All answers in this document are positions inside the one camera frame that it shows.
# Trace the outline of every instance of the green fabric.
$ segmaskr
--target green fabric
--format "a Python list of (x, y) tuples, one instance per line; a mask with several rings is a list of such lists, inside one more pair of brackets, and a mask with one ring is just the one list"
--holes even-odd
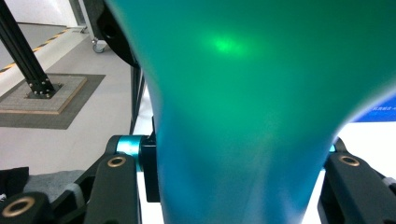
[(298, 223), (396, 83), (396, 1), (108, 0), (145, 70), (165, 223)]

